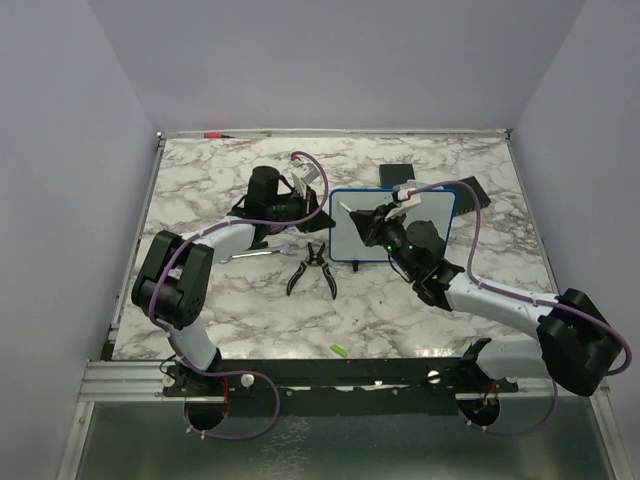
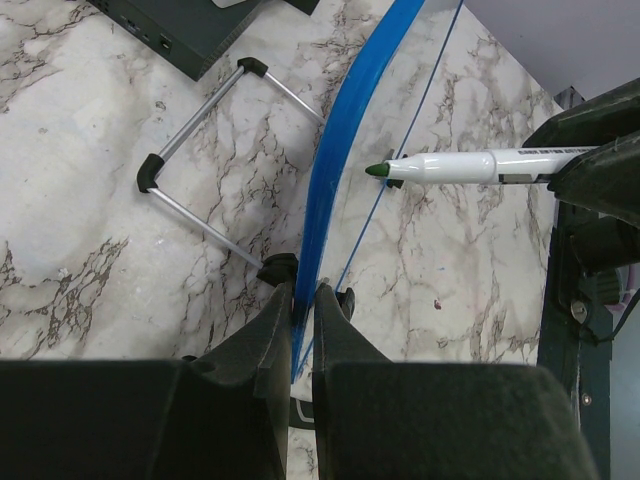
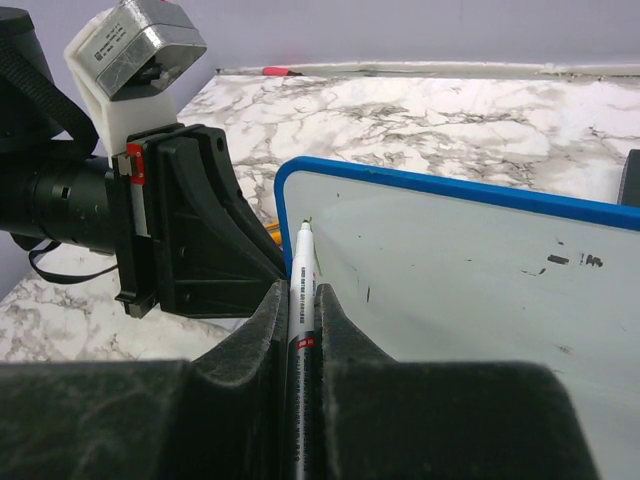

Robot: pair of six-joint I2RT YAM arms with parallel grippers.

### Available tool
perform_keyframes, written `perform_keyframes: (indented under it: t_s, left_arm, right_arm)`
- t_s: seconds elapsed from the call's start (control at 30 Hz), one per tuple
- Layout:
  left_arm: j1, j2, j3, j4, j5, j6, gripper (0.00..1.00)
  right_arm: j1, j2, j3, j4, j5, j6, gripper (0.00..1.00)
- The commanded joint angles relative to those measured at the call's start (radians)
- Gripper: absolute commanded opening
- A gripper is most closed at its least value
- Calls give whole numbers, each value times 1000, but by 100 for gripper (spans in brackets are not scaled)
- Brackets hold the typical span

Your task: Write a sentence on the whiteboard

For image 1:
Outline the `green capped white marker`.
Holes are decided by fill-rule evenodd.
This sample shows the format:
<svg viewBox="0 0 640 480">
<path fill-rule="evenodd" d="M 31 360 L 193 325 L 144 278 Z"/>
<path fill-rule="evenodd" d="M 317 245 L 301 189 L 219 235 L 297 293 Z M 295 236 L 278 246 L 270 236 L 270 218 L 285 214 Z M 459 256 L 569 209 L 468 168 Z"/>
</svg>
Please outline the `green capped white marker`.
<svg viewBox="0 0 640 480">
<path fill-rule="evenodd" d="M 351 213 L 353 210 L 343 202 L 338 202 L 338 206 L 347 213 Z"/>
</svg>

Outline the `blue framed whiteboard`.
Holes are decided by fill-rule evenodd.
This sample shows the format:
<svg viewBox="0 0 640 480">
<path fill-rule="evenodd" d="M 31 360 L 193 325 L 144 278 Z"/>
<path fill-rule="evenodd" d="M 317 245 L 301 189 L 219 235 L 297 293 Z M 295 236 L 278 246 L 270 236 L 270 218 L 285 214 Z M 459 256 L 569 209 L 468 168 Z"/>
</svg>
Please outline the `blue framed whiteboard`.
<svg viewBox="0 0 640 480">
<path fill-rule="evenodd" d="M 382 233 L 399 226 L 407 233 L 414 222 L 430 222 L 434 233 L 447 245 L 457 206 L 457 194 L 452 189 L 436 189 L 421 193 L 419 203 L 404 216 L 396 217 Z M 360 236 L 351 213 L 372 213 L 378 207 L 392 203 L 392 191 L 380 188 L 338 188 L 329 196 L 329 214 L 335 226 L 329 231 L 329 258 L 334 262 L 380 263 L 387 262 L 390 249 L 387 243 L 367 246 Z"/>
</svg>

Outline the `green marker cap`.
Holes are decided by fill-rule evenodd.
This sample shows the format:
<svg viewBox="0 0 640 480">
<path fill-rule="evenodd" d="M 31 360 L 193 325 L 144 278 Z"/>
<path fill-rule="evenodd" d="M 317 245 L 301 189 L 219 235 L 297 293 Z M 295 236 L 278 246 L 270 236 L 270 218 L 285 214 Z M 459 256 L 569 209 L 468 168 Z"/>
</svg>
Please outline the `green marker cap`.
<svg viewBox="0 0 640 480">
<path fill-rule="evenodd" d="M 346 350 L 337 344 L 332 344 L 330 346 L 330 350 L 343 358 L 346 358 L 348 356 Z"/>
</svg>

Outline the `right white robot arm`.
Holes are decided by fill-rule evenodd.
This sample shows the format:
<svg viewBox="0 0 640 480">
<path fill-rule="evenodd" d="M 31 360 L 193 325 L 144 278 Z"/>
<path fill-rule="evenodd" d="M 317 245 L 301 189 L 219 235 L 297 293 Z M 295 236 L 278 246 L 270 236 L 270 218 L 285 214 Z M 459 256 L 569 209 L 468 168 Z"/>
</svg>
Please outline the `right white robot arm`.
<svg viewBox="0 0 640 480">
<path fill-rule="evenodd" d="M 481 391 L 506 377 L 550 378 L 564 389 L 591 396 L 617 374 L 613 363 L 628 356 L 628 343 L 608 324 L 589 297 L 568 289 L 561 295 L 534 293 L 474 276 L 444 257 L 445 241 L 430 221 L 403 224 L 389 217 L 391 205 L 351 210 L 360 239 L 381 247 L 418 298 L 430 307 L 469 313 L 526 334 L 521 340 L 478 340 L 459 367 L 461 383 Z"/>
</svg>

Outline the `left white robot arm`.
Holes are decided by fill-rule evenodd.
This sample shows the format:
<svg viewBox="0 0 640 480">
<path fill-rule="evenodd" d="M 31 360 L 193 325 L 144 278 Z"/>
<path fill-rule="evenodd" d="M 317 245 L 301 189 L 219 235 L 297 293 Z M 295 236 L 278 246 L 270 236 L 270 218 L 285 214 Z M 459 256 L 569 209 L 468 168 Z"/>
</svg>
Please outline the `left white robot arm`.
<svg viewBox="0 0 640 480">
<path fill-rule="evenodd" d="M 220 349 L 210 340 L 200 313 L 213 265 L 248 251 L 279 228 L 314 233 L 336 226 L 320 208 L 316 192 L 300 192 L 269 166 L 253 169 L 246 194 L 220 223 L 201 232 L 157 233 L 134 281 L 131 302 L 164 331 L 186 382 L 206 395 L 220 385 Z"/>
</svg>

